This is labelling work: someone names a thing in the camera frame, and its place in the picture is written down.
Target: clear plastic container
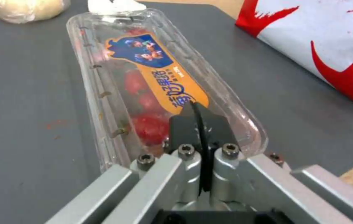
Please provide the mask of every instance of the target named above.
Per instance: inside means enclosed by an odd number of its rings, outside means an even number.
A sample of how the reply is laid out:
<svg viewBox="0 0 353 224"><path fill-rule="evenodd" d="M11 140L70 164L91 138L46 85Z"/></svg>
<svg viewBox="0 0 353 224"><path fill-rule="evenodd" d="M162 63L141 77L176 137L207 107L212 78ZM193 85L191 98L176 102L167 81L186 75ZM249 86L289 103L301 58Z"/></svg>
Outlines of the clear plastic container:
<svg viewBox="0 0 353 224"><path fill-rule="evenodd" d="M67 23L105 171L160 156L168 118L197 101L228 118L245 156L262 153L261 124L165 15L154 9L80 14Z"/></svg>

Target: orange label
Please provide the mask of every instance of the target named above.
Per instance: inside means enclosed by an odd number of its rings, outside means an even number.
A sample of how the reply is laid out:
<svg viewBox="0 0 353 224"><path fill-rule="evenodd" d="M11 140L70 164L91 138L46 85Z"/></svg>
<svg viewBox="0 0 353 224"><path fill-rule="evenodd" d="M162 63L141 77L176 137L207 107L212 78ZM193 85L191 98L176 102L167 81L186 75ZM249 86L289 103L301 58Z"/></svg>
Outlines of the orange label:
<svg viewBox="0 0 353 224"><path fill-rule="evenodd" d="M106 41L109 56L134 63L141 71L160 105L179 114L185 103L208 107L208 96L152 34L125 36Z"/></svg>

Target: plastic bag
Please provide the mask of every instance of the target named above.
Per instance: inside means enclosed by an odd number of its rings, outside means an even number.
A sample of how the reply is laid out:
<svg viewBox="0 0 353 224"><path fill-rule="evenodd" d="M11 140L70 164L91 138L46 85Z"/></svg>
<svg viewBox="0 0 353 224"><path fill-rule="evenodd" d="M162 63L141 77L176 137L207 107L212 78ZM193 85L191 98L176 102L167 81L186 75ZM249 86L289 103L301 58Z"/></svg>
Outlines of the plastic bag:
<svg viewBox="0 0 353 224"><path fill-rule="evenodd" d="M0 19L22 24L57 16L70 0L0 0Z"/></svg>
<svg viewBox="0 0 353 224"><path fill-rule="evenodd" d="M245 0L236 25L353 100L353 0Z"/></svg>

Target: strawberry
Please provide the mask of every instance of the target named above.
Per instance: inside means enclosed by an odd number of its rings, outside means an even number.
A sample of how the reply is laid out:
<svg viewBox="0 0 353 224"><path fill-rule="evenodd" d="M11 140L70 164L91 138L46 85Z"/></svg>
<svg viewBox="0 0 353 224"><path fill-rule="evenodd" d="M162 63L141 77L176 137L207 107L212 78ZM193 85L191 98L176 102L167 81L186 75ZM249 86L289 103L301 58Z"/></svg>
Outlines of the strawberry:
<svg viewBox="0 0 353 224"><path fill-rule="evenodd" d="M168 119L158 114L141 114L132 119L135 131L146 146L158 145L168 137Z"/></svg>
<svg viewBox="0 0 353 224"><path fill-rule="evenodd" d="M124 76L125 89L132 95L138 95L149 89L147 82L137 69L129 70Z"/></svg>
<svg viewBox="0 0 353 224"><path fill-rule="evenodd" d="M156 97L150 91L139 95L138 102L146 112L163 112L164 111L164 109L158 103L158 100L156 99Z"/></svg>

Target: cartoon illustration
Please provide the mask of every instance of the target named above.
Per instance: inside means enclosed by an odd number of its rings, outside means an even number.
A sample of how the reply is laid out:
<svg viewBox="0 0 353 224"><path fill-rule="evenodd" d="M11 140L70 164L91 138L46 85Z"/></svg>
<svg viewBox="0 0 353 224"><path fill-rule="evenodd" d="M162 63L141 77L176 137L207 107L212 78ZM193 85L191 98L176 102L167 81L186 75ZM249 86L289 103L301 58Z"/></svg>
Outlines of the cartoon illustration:
<svg viewBox="0 0 353 224"><path fill-rule="evenodd" d="M136 37L123 37L107 41L107 49L112 58L125 58L152 68L163 68L172 64L171 58L156 43L150 34Z"/></svg>
<svg viewBox="0 0 353 224"><path fill-rule="evenodd" d="M151 42L150 40L145 41L145 42L143 42L142 44L146 47L146 49L147 49L148 51L150 51L150 52L155 51L154 45L156 45L156 44L153 43L153 42Z"/></svg>
<svg viewBox="0 0 353 224"><path fill-rule="evenodd" d="M148 61L163 58L162 51L153 51L150 54L135 54L135 59L137 59L138 61L141 61L142 58Z"/></svg>
<svg viewBox="0 0 353 224"><path fill-rule="evenodd" d="M141 42L134 40L126 40L125 44L127 44L129 47L143 47Z"/></svg>

